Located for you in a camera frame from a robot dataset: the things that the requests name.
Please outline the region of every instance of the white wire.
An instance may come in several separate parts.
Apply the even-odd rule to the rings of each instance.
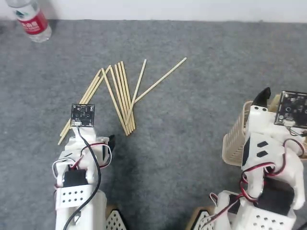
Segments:
[[[217,203],[216,203],[215,199],[212,198],[212,195],[214,195],[214,196],[216,196],[216,197],[217,197],[217,195],[216,195],[215,193],[209,193],[209,198],[212,200],[212,202],[214,203],[214,205],[217,207]]]
[[[94,146],[91,146],[92,147],[95,147],[95,146],[106,146],[109,150],[109,154],[110,154],[110,160],[108,162],[108,164],[106,165],[100,165],[101,168],[106,168],[107,166],[109,166],[111,164],[111,161],[112,161],[112,151],[111,151],[111,148],[110,146],[108,146],[107,144],[99,144],[99,145],[94,145]]]
[[[55,162],[52,163],[51,169],[52,169],[52,174],[54,176],[54,178],[57,178],[56,172],[54,170],[54,165],[58,162],[62,162],[62,161],[72,161],[73,163],[70,165],[73,165],[76,161],[73,158],[70,157],[66,157],[66,158],[61,158],[61,159],[57,159]]]
[[[224,211],[224,213],[227,213],[228,212],[228,210],[233,206],[233,205],[235,205],[237,202],[238,202],[238,200],[236,200],[233,204],[231,204],[225,211]],[[219,213],[216,213],[215,215],[212,215],[212,216],[209,216],[210,217],[210,220],[208,220],[206,223],[204,223],[204,225],[200,228],[200,226],[198,227],[198,229],[199,230],[203,230],[203,228],[204,227],[206,227],[207,225],[208,225],[208,222],[210,221],[210,223],[209,224],[213,224],[221,215],[219,215],[216,219],[214,219],[214,220],[212,220],[211,221],[211,218],[212,217],[214,217],[214,216],[216,216],[216,215],[218,215]]]

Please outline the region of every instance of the wicker basket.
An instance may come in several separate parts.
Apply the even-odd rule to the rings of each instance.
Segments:
[[[269,105],[268,111],[276,113],[279,104],[280,95],[276,95]],[[243,109],[234,126],[223,139],[222,158],[225,163],[235,166],[241,166],[243,147],[245,142],[245,125],[248,120],[248,114],[252,101],[245,102]],[[305,152],[307,152],[307,138],[303,143]],[[307,153],[302,157],[307,160]]]

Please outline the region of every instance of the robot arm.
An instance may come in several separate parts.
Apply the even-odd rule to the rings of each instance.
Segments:
[[[266,90],[260,94],[269,95]],[[299,158],[304,151],[300,144],[304,138],[293,137],[284,126],[275,125],[275,113],[259,106],[266,105],[264,99],[267,97],[262,95],[256,99],[259,98],[261,103],[256,102],[250,108],[241,168],[245,171],[255,165],[264,166],[245,173],[248,181],[247,193],[255,199],[261,195],[264,169],[268,167],[265,163],[270,163],[278,174],[268,173],[267,176],[291,185],[295,192],[292,208],[300,209],[305,202],[303,164]]]

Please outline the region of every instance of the gray carpet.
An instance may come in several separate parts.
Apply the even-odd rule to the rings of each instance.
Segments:
[[[92,99],[95,127],[115,134],[101,189],[130,230],[183,230],[209,192],[238,192],[240,169],[222,139],[244,101],[266,86],[307,91],[307,25],[277,23],[53,21],[42,44],[0,22],[0,229],[52,230],[59,133],[101,67],[123,60],[139,92],[188,60],[134,107],[126,137],[105,84]],[[296,212],[306,221],[307,205]]]

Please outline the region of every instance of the bamboo skewer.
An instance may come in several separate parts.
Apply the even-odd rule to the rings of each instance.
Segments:
[[[130,108],[130,105],[129,105],[129,101],[128,101],[128,96],[127,95],[127,88],[126,88],[126,83],[125,83],[125,80],[124,80],[124,75],[123,75],[123,71],[121,69],[121,64],[118,63],[118,70],[119,70],[119,75],[120,75],[120,80],[121,80],[121,86],[123,87],[123,92],[124,92],[124,99],[125,99],[125,102],[126,102],[126,117],[128,116],[128,111],[129,111],[129,108]],[[134,130],[133,128],[133,124],[132,122],[129,122],[128,124],[130,127],[131,127],[131,132]]]
[[[118,115],[118,117],[119,117],[120,123],[121,123],[121,125],[123,126],[123,129],[124,129],[124,131],[125,131],[126,136],[128,136],[128,132],[127,132],[127,130],[126,130],[126,126],[125,126],[125,124],[124,124],[123,118],[122,118],[121,115],[120,115],[120,111],[119,111],[119,109],[118,109],[116,100],[115,100],[115,98],[114,98],[112,89],[111,89],[111,87],[110,87],[109,81],[107,80],[107,77],[106,77],[106,76],[105,76],[105,79],[106,79],[106,86],[107,86],[107,88],[109,89],[109,93],[110,93],[110,95],[111,95],[111,98],[112,98],[114,107],[115,107],[115,109],[116,109],[117,115]]]
[[[104,69],[102,69],[101,71],[104,72],[105,74],[107,74],[110,70],[110,67],[108,67],[106,69],[106,71]],[[96,86],[93,88],[92,92],[90,93],[90,95],[85,99],[84,104],[88,104],[91,100],[91,98],[93,97],[93,95],[95,94],[95,92],[97,91],[98,87],[100,86],[100,84],[102,83],[102,81],[104,80],[104,78],[106,78],[104,75],[100,78],[99,82],[96,84]]]
[[[129,120],[130,120],[130,115],[131,115],[131,113],[132,113],[132,109],[133,109],[133,106],[134,106],[134,101],[135,101],[136,95],[137,95],[138,90],[139,90],[139,86],[140,86],[140,83],[141,83],[141,80],[142,80],[142,76],[143,76],[143,73],[144,73],[144,69],[145,69],[145,66],[146,66],[146,62],[147,62],[147,60],[145,59],[144,62],[143,62],[143,66],[142,66],[141,72],[140,72],[140,76],[139,76],[139,79],[138,79],[138,83],[136,84],[136,87],[135,87],[135,91],[134,91],[134,95],[133,95],[133,98],[132,98],[130,110],[129,110],[129,112],[128,112],[128,116],[127,116],[127,119],[126,119],[125,124],[127,124],[127,123],[129,122]]]
[[[175,69],[177,69],[185,60],[187,60],[187,58],[185,57],[184,59],[182,59],[180,62],[178,62],[177,65],[175,65],[169,72],[167,72],[167,74],[165,74],[162,78],[160,78],[155,84],[153,84],[151,87],[149,87],[148,90],[146,90],[144,93],[142,93],[136,100],[134,103],[137,103],[143,96],[145,96],[150,90],[152,90],[154,87],[157,86],[157,84],[159,84],[161,81],[163,81],[168,75],[170,75]]]
[[[103,71],[103,72],[105,72],[105,73],[108,73],[109,72],[109,70],[110,70],[110,68],[107,68],[106,69],[106,72],[105,71]],[[88,92],[86,92],[85,94],[84,94],[84,96],[82,97],[82,101],[80,101],[80,104],[88,104],[89,103],[89,101],[91,100],[91,98],[92,98],[92,96],[95,94],[95,92],[97,91],[97,89],[98,89],[98,87],[100,86],[100,84],[101,84],[101,82],[103,81],[103,79],[105,78],[104,76],[102,76],[101,78],[99,78],[99,74],[101,73],[101,69],[100,69],[100,71],[98,71],[98,73],[96,74],[96,76],[95,76],[95,80],[94,80],[94,84],[91,86],[91,87],[89,87],[89,91]],[[64,140],[64,138],[66,137],[66,135],[67,135],[67,133],[68,133],[68,131],[70,130],[70,122],[69,122],[69,125],[66,127],[66,129],[64,130],[64,132],[63,132],[63,134],[62,134],[62,136],[61,136],[61,138],[60,138],[60,140],[59,140],[59,142],[58,142],[58,145],[60,145],[61,143],[62,143],[62,141]]]
[[[118,73],[118,68],[117,65],[114,65],[115,67],[115,72],[116,72],[116,77],[117,77],[117,83],[118,83],[118,87],[119,87],[119,92],[120,92],[120,97],[121,97],[121,101],[123,103],[123,108],[124,108],[124,113],[125,113],[125,117],[127,117],[128,115],[128,111],[127,111],[127,105],[126,105],[126,101],[125,101],[125,96],[124,96],[124,92],[123,92],[123,87],[119,78],[119,73]],[[129,130],[129,134],[132,132],[132,126],[130,126],[130,124],[127,126],[127,130]]]
[[[122,103],[121,98],[120,98],[118,86],[117,86],[117,83],[116,83],[116,79],[115,79],[115,75],[114,75],[114,71],[113,71],[112,67],[111,67],[110,70],[111,70],[111,75],[112,75],[113,83],[114,83],[114,86],[115,86],[115,91],[116,91],[117,99],[118,99],[118,102],[119,102],[121,114],[122,114],[123,120],[126,120],[125,110],[124,110],[123,103]]]
[[[90,89],[91,89],[92,86],[94,85],[96,79],[99,78],[100,73],[101,73],[101,69],[96,73],[96,75],[95,75],[95,77],[93,78],[91,84],[89,85],[89,87],[88,87],[87,90],[85,91],[83,97],[81,98],[79,104],[83,104],[83,101],[84,101],[85,97],[86,97],[86,96],[88,95],[88,93],[90,92]],[[69,126],[70,123],[71,123],[71,120],[69,119],[69,120],[67,121],[66,125],[64,126],[62,132],[60,133],[60,137],[63,136],[63,134],[64,134],[66,128]]]
[[[123,72],[123,76],[124,76],[124,81],[125,81],[125,86],[126,86],[126,93],[127,93],[127,98],[128,98],[128,105],[129,105],[128,108],[127,108],[127,111],[129,111],[130,107],[131,107],[131,98],[130,98],[130,92],[129,92],[129,86],[128,86],[128,81],[127,81],[127,76],[126,76],[124,62],[121,61],[119,66],[121,66],[121,69],[122,69],[122,72]],[[128,123],[132,123],[133,130],[135,130],[135,122],[134,122],[133,111],[132,111],[132,113],[128,117],[130,117],[130,116],[131,116],[131,119],[128,121]]]

